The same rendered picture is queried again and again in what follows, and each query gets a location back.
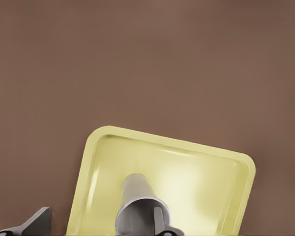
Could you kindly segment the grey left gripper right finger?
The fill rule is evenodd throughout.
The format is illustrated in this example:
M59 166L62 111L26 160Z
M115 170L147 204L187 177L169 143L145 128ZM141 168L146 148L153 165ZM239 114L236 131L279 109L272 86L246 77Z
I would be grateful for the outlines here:
M165 223L161 207L155 207L154 216L154 234L155 235L183 235L184 232L178 228Z

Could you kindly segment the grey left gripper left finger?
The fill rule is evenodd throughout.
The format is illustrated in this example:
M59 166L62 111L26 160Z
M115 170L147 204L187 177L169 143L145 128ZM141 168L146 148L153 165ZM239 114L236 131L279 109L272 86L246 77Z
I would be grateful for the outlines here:
M49 235L51 218L51 208L45 206L23 224L0 230L0 235Z

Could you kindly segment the white IKEA cup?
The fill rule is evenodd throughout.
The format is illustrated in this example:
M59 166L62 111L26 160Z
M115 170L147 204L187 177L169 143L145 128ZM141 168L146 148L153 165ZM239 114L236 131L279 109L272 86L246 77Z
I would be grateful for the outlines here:
M118 236L152 236L154 208L161 207L164 221L171 225L171 213L165 202L156 197L147 178L131 174L123 182L120 210L115 228Z

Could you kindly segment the pale yellow rectangular tray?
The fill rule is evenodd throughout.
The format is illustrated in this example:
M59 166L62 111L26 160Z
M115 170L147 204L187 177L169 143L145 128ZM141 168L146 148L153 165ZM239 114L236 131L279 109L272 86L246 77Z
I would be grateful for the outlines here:
M256 167L251 157L104 126L87 138L67 236L115 236L127 177L142 177L185 236L238 235Z

